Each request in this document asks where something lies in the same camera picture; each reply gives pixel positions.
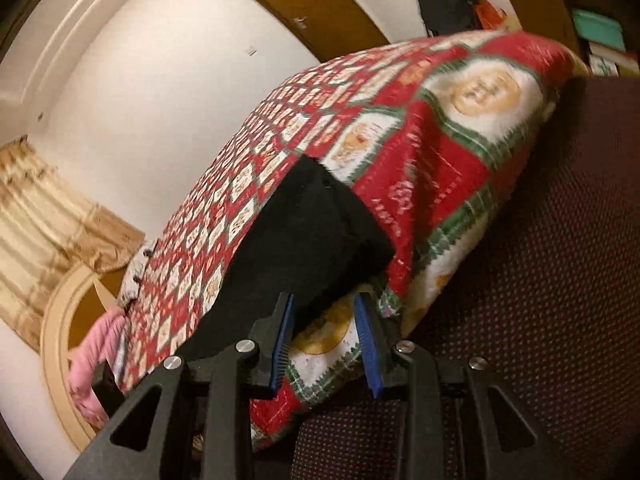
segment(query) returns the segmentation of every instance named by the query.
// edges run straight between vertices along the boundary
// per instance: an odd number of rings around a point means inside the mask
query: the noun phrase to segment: pink cloth
[[[96,428],[103,427],[109,417],[91,388],[94,370],[104,360],[113,367],[118,339],[125,322],[124,310],[119,306],[110,307],[69,356],[71,366],[66,378],[69,394],[85,420]]]

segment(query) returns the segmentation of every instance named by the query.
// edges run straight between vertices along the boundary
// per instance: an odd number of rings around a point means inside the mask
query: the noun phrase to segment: beige curtain
[[[118,269],[143,239],[72,189],[25,140],[0,149],[0,317],[34,349],[47,301],[73,264]]]

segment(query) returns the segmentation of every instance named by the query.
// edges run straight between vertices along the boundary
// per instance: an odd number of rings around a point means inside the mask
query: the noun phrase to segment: metal screw
[[[255,343],[250,339],[241,339],[236,343],[236,350],[238,350],[241,354],[251,352],[254,348]]]
[[[415,343],[413,341],[398,341],[396,343],[396,350],[398,350],[401,354],[410,354],[415,350]]]
[[[469,366],[473,368],[473,370],[486,370],[489,367],[489,363],[480,356],[475,356],[469,359]]]
[[[164,367],[167,370],[175,370],[182,364],[182,359],[180,359],[177,355],[170,355],[167,359],[162,362]]]

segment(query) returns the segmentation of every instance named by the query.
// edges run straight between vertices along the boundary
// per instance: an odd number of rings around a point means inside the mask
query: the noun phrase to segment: checkered blanket
[[[382,46],[287,79],[159,239],[130,309],[123,388],[215,309],[238,244],[302,153],[348,184],[388,233],[396,254],[378,306],[408,334],[486,231],[558,90],[581,70],[560,44],[491,31]],[[252,401],[256,447],[361,373],[351,296],[327,307],[293,342],[277,398]]]

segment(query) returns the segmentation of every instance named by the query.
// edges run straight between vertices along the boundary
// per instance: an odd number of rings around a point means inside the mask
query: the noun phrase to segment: brown door
[[[257,0],[320,60],[387,44],[353,0]]]

